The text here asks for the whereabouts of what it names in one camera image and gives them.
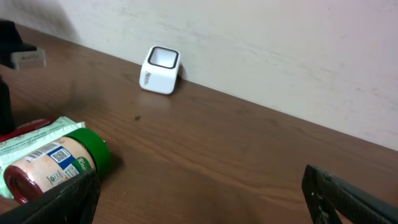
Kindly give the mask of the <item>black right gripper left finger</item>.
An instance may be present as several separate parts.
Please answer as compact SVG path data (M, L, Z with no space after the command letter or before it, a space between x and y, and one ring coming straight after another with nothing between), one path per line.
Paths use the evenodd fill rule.
M92 223L100 181L92 169L1 215L1 224Z

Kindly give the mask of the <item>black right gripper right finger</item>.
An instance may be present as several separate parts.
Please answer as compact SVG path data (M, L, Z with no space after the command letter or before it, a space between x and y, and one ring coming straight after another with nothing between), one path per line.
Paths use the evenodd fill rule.
M312 222L397 223L397 208L314 165L307 165L302 192Z

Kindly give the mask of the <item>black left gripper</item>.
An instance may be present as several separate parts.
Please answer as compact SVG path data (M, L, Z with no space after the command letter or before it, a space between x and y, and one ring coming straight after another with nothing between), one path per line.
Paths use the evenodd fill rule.
M16 69L15 63L11 60L13 53L36 50L36 46L23 42L14 22L1 19L1 65ZM9 87L1 78L1 134L9 134L15 128L11 111Z

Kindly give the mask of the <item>green lid seasoning jar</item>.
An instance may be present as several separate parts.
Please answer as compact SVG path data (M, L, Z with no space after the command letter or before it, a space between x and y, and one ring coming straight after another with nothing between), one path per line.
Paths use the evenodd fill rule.
M11 163L3 177L11 195L23 204L86 170L102 177L110 167L105 141L94 131L79 128Z

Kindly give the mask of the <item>white toilet wipes pack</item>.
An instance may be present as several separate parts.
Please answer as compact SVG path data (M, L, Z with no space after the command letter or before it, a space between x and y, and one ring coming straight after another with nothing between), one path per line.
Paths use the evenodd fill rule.
M76 129L85 128L85 122L74 122L66 116L52 124L1 142L1 197L13 199L4 180L4 171L14 161Z

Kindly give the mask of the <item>red snack packet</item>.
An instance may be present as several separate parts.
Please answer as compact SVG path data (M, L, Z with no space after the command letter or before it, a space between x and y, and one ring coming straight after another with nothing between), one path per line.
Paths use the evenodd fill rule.
M40 128L43 128L45 126L52 124L55 120L56 120L55 116L51 116L49 118L37 119L37 120L31 121L29 123L23 124L23 125L19 126L18 128L16 128L11 133L1 135L1 142L21 136L23 134L27 134L31 131L36 131Z

